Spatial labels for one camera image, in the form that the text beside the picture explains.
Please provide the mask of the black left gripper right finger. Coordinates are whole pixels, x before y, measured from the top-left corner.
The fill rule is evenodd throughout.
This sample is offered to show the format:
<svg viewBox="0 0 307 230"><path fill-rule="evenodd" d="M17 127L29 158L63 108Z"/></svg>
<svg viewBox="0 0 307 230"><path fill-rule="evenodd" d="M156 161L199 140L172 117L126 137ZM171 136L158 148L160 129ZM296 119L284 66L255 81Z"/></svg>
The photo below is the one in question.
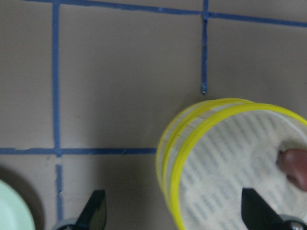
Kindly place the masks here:
<svg viewBox="0 0 307 230"><path fill-rule="evenodd" d="M253 188L242 189L241 218L248 230L278 230L283 222Z"/></svg>

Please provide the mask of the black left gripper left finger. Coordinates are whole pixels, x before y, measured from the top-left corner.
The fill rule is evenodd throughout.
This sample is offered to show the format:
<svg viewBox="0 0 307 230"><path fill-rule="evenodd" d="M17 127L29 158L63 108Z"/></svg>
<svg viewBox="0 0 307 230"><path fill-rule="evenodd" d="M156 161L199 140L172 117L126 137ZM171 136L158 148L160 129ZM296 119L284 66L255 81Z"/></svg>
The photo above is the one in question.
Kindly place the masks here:
<svg viewBox="0 0 307 230"><path fill-rule="evenodd" d="M104 230L106 226L106 192L94 190L75 223L76 230Z"/></svg>

